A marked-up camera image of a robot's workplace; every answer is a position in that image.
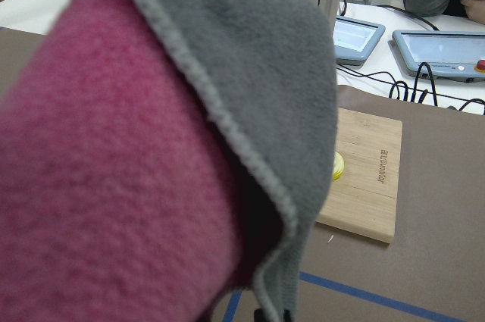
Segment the grey and pink cloth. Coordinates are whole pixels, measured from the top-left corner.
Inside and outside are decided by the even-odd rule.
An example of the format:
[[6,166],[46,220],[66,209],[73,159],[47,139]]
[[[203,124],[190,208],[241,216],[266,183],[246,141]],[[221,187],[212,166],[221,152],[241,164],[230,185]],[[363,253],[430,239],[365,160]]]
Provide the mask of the grey and pink cloth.
[[310,0],[70,0],[1,100],[1,319],[295,318],[336,137]]

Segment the yellow lemon slices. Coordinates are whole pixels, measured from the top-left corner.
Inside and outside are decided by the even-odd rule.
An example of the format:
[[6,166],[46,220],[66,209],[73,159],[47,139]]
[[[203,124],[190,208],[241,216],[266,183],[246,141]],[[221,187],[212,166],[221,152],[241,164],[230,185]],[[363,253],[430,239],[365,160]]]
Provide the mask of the yellow lemon slices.
[[333,160],[333,181],[338,180],[345,170],[344,157],[339,152],[334,152]]

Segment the bamboo cutting board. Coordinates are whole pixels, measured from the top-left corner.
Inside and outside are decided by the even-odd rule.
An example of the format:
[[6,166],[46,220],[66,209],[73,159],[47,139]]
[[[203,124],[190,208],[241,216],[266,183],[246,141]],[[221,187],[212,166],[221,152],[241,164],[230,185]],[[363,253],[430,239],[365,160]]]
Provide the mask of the bamboo cutting board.
[[395,235],[402,121],[343,108],[338,116],[336,152],[344,169],[317,222],[389,244]]

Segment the blue teach pendant tablet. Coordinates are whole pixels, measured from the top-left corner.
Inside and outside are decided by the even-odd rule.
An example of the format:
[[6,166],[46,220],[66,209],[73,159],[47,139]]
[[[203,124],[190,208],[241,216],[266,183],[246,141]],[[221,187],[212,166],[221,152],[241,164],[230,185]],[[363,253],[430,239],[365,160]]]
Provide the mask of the blue teach pendant tablet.
[[386,27],[378,23],[338,16],[333,30],[336,63],[363,65],[385,30]]

